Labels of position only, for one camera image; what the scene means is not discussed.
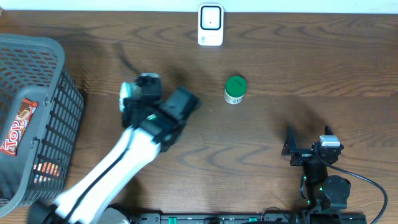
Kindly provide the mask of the green lid jar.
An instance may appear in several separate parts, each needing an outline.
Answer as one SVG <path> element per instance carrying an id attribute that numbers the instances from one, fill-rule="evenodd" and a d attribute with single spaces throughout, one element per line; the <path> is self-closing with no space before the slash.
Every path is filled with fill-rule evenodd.
<path id="1" fill-rule="evenodd" d="M 246 94 L 247 87 L 247 82 L 243 77 L 230 77 L 224 87 L 224 99 L 229 104 L 239 104 Z"/>

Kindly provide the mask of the orange snack packet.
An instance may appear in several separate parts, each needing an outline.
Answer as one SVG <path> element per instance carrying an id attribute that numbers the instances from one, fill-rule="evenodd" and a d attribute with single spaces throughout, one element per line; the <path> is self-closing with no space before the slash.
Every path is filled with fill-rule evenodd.
<path id="1" fill-rule="evenodd" d="M 60 175 L 60 171 L 58 165 L 55 165 L 51 162 L 40 162 L 38 164 L 33 165 L 34 172 L 39 172 L 34 175 L 34 183 L 42 183 L 48 182 L 52 179 L 52 177 L 58 177 Z"/>

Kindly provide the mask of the white wet wipes pack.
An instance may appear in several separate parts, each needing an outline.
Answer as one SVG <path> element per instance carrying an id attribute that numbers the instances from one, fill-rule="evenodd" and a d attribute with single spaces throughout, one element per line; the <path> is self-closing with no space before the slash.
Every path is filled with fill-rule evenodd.
<path id="1" fill-rule="evenodd" d="M 120 112 L 124 112 L 124 99 L 130 98 L 135 94 L 136 91 L 136 84 L 135 83 L 128 83 L 123 82 L 121 84 L 121 89 L 119 92 L 119 110 Z"/>

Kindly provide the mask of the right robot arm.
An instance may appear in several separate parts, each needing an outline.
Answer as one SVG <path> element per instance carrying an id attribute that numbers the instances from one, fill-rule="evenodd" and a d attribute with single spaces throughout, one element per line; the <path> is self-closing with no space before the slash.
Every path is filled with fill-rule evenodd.
<path id="1" fill-rule="evenodd" d="M 310 148 L 299 148 L 294 130 L 287 128 L 281 154 L 290 156 L 291 166 L 303 168 L 301 194 L 310 208 L 319 212 L 341 211 L 347 208 L 351 183 L 338 175 L 329 175 L 327 167 L 338 161 L 344 149 L 342 143 L 327 126 L 325 133 Z"/>

